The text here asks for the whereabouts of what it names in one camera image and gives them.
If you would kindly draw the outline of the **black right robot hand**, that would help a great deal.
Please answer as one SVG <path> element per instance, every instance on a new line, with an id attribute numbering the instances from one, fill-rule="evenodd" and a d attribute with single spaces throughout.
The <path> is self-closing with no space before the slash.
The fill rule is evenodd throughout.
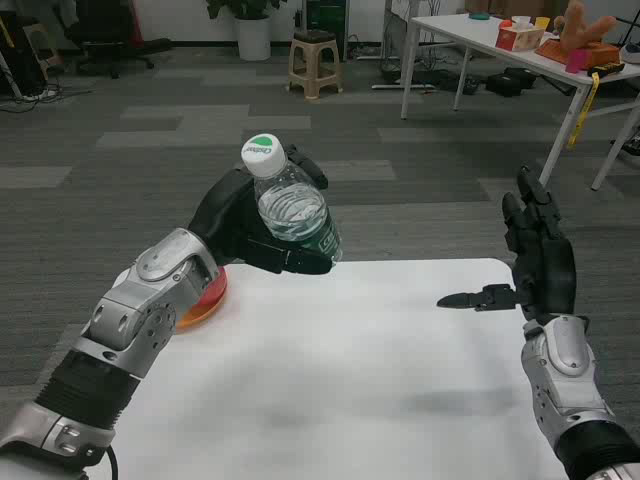
<path id="1" fill-rule="evenodd" d="M 528 167 L 517 175 L 520 192 L 502 199 L 505 241 L 516 255 L 511 286 L 487 285 L 477 293 L 454 293 L 437 302 L 447 309 L 503 311 L 520 307 L 541 326 L 575 309 L 577 274 L 573 247 L 560 229 L 561 215 L 549 191 Z"/>

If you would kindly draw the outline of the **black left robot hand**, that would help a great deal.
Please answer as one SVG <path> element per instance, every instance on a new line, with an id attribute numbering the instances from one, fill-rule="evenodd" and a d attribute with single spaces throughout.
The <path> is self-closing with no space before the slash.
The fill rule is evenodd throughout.
<path id="1" fill-rule="evenodd" d="M 321 194 L 324 172 L 271 134 L 248 140 L 241 158 L 244 166 L 209 190 L 188 229 L 221 266 L 242 260 L 276 274 L 330 272 L 342 250 Z"/>

